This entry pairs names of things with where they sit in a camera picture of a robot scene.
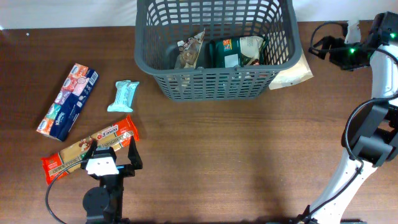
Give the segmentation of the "green snack bag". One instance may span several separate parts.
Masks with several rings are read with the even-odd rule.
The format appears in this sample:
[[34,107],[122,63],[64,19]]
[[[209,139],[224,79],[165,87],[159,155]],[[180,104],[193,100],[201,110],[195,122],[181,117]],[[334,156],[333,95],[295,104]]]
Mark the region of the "green snack bag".
[[213,68],[264,65],[269,39],[265,35],[212,40],[209,46]]

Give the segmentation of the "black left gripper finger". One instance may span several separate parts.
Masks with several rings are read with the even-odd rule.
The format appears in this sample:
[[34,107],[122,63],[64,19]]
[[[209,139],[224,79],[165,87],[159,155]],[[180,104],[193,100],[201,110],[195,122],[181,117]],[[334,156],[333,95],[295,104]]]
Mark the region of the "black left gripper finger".
[[127,157],[131,161],[131,164],[135,170],[139,170],[139,169],[143,168],[142,159],[137,151],[136,142],[133,137],[130,138],[129,150],[128,150]]
[[88,159],[91,159],[93,156],[93,151],[97,148],[97,146],[98,146],[98,142],[97,142],[97,140],[94,140],[91,143],[90,148],[87,150],[85,155],[82,157],[82,160],[87,161]]

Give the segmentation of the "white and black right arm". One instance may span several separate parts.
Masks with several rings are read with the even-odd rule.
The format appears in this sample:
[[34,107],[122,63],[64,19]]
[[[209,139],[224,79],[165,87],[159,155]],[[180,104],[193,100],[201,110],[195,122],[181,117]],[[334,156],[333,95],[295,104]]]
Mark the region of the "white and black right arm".
[[397,156],[397,14],[383,12],[373,20],[363,42],[340,23],[343,37],[311,42],[309,52],[342,70],[371,67],[371,99],[350,114],[341,137],[343,153],[322,194],[292,223],[341,223],[342,216],[364,183],[385,162]]

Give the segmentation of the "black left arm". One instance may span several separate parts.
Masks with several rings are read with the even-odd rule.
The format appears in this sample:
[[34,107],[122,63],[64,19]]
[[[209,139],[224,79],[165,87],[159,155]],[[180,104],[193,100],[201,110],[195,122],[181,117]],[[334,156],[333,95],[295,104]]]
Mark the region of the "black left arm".
[[83,197],[87,223],[131,223],[123,217],[124,179],[134,177],[143,164],[134,138],[129,140],[127,154],[130,163],[117,165],[115,150],[94,142],[83,157],[81,168],[99,181]]

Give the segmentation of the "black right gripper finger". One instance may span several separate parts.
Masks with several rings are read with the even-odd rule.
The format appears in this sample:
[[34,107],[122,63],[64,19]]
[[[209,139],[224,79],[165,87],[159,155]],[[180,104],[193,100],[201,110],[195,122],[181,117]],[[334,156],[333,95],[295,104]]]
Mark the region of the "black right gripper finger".
[[314,56],[317,56],[318,58],[324,60],[326,57],[326,54],[329,52],[330,48],[328,46],[323,46],[320,49],[317,49],[315,47],[310,47],[308,49],[308,52],[313,54]]
[[316,50],[331,50],[336,48],[336,38],[332,36],[323,37],[316,44],[313,45]]

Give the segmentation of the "brown snack bag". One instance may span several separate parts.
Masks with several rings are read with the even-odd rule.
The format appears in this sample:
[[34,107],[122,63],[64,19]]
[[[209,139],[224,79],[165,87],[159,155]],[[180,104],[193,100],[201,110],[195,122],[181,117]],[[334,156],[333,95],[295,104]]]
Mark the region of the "brown snack bag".
[[204,36],[205,29],[197,35],[190,37],[185,42],[183,40],[177,42],[179,55],[177,56],[174,69],[196,67]]

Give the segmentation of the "beige powder pouch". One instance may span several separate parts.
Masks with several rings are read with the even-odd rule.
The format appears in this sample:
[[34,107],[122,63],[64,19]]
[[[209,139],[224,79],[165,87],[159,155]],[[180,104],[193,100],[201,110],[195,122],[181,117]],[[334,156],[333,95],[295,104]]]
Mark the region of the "beige powder pouch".
[[313,77],[305,54],[302,51],[300,60],[291,68],[280,71],[269,84],[270,90],[289,87],[307,81]]

